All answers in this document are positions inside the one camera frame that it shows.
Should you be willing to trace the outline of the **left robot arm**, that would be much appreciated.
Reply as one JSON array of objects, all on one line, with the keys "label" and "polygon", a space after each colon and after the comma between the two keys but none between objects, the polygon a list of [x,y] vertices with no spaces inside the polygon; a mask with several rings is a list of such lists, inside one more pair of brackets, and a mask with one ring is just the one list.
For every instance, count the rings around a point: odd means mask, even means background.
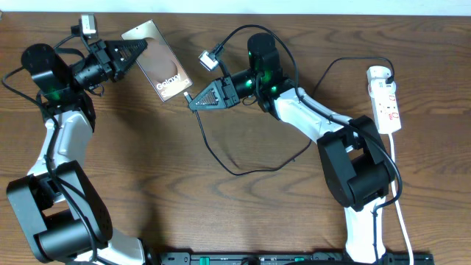
[{"label": "left robot arm", "polygon": [[98,40],[67,64],[62,45],[28,47],[21,67],[39,87],[33,103],[47,133],[34,166],[10,182],[7,198],[33,255],[42,263],[158,264],[144,242],[113,228],[110,214],[82,169],[95,129],[92,96],[119,81],[146,49],[145,40]]}]

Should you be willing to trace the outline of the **white power strip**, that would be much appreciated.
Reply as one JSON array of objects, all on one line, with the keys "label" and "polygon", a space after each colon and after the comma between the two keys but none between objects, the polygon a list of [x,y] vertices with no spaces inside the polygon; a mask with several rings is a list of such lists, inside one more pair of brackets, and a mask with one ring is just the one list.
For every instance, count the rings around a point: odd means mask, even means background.
[{"label": "white power strip", "polygon": [[[384,66],[371,66],[366,71],[366,75],[369,85],[369,81],[375,78],[387,79],[388,81],[388,78],[392,76],[392,72]],[[371,98],[371,102],[374,121],[380,134],[392,134],[401,129],[396,94],[382,96],[379,99]]]}]

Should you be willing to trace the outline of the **white USB charger adapter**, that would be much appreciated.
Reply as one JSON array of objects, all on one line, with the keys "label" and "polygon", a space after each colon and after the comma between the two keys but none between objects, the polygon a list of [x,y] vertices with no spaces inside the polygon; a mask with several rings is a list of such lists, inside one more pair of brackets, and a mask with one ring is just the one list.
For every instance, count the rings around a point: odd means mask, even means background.
[{"label": "white USB charger adapter", "polygon": [[368,93],[372,99],[395,94],[397,86],[395,82],[387,83],[387,79],[375,78],[369,81]]}]

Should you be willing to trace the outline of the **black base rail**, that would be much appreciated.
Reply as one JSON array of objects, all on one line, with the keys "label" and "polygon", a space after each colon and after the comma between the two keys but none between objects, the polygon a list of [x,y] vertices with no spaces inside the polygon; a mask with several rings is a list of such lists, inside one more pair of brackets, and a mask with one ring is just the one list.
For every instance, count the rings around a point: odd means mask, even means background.
[{"label": "black base rail", "polygon": [[292,254],[228,254],[167,252],[160,255],[165,265],[284,265],[284,264],[359,264],[341,252]]}]

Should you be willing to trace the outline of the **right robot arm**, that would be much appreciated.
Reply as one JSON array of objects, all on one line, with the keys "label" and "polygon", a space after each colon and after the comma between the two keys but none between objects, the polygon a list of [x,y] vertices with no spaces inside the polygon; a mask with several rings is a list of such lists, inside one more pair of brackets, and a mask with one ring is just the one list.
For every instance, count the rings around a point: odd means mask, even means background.
[{"label": "right robot arm", "polygon": [[196,98],[188,97],[193,113],[229,109],[254,96],[261,110],[290,124],[318,148],[325,182],[344,208],[347,225],[345,254],[350,261],[382,264],[381,214],[402,194],[400,171],[386,151],[375,122],[368,116],[353,119],[312,99],[299,77],[284,73],[273,33],[257,33],[247,41],[249,67],[231,74],[221,59],[223,45],[203,51],[199,62],[209,71],[222,70]]}]

